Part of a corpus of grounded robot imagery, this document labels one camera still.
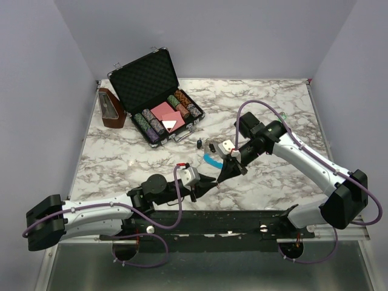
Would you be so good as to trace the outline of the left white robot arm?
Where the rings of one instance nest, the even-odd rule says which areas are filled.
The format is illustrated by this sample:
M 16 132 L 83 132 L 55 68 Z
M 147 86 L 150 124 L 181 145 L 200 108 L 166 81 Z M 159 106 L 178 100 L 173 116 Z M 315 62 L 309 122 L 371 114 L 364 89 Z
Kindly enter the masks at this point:
M 126 194 L 95 202 L 62 200 L 59 195 L 50 195 L 27 212 L 27 228 L 22 237 L 27 239 L 28 250 L 36 252 L 79 236 L 105 235 L 129 239 L 135 228 L 128 219 L 133 217 L 140 217 L 154 227 L 172 230 L 180 223 L 182 207 L 178 207 L 173 224 L 163 225 L 150 217 L 155 211 L 155 204 L 180 201 L 186 196 L 196 201 L 218 185 L 215 178 L 206 175 L 189 176 L 188 170 L 184 170 L 183 174 L 183 178 L 172 182 L 154 174 Z

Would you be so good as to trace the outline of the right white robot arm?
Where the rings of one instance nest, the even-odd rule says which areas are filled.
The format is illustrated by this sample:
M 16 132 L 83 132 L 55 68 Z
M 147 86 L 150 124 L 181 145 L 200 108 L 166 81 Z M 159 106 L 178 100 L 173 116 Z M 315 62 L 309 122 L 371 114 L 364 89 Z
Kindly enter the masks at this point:
M 236 122 L 239 132 L 248 142 L 236 149 L 230 140 L 216 145 L 223 159 L 218 182 L 247 173 L 246 167 L 263 154 L 275 155 L 296 167 L 311 179 L 326 195 L 322 201 L 289 207 L 280 216 L 279 231 L 288 238 L 314 224 L 329 224 L 345 229 L 367 206 L 368 196 L 361 186 L 367 186 L 367 176 L 350 172 L 302 144 L 295 134 L 288 134 L 281 121 L 264 125 L 248 112 Z

